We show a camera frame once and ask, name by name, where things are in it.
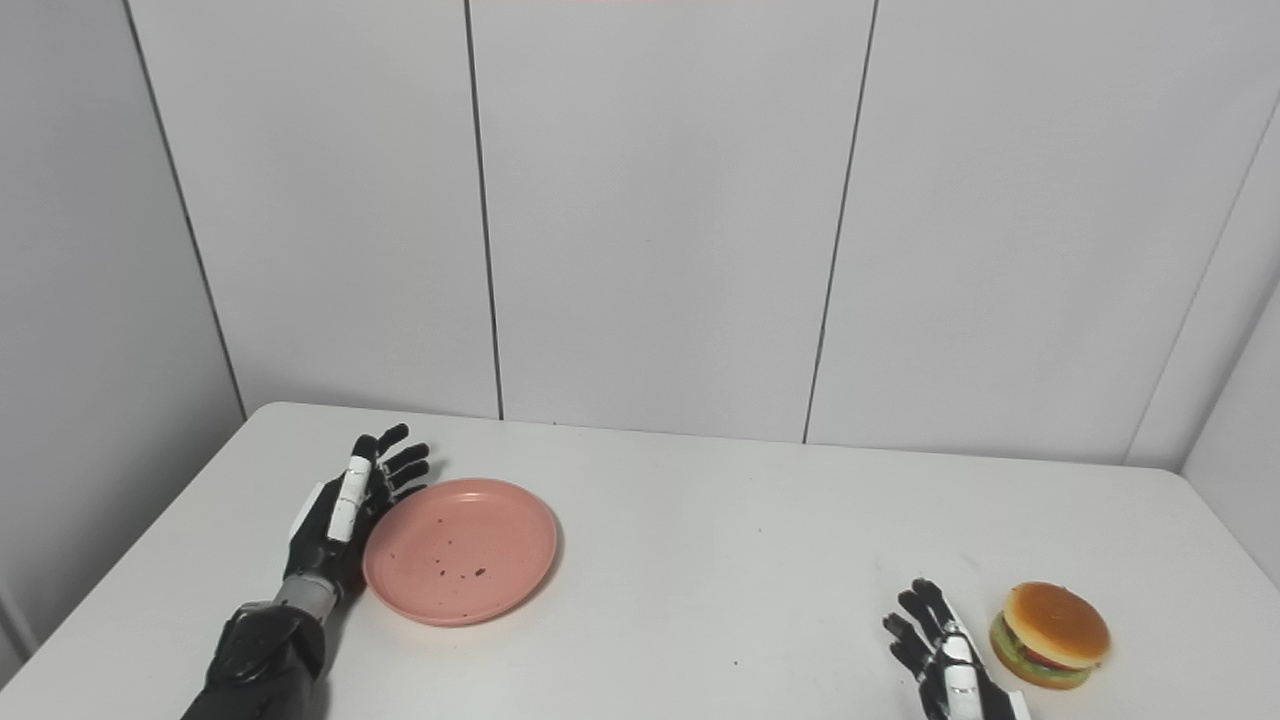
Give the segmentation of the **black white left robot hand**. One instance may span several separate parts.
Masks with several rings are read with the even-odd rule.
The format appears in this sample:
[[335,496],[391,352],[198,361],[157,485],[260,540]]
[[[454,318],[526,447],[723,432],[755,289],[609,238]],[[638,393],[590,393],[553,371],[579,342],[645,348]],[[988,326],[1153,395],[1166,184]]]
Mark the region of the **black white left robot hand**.
[[342,602],[364,587],[364,552],[378,523],[422,488],[430,470],[426,443],[397,448],[410,428],[397,424],[381,436],[360,436],[338,478],[308,497],[291,532],[283,578],[320,580]]

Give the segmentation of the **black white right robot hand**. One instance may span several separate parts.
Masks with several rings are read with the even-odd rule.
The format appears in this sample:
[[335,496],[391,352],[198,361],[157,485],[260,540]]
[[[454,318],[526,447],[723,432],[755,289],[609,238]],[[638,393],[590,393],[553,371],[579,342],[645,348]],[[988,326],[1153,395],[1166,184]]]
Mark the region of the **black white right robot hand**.
[[968,630],[942,589],[918,577],[897,594],[900,612],[882,619],[890,652],[916,683],[927,719],[1029,719],[1020,691],[989,676]]

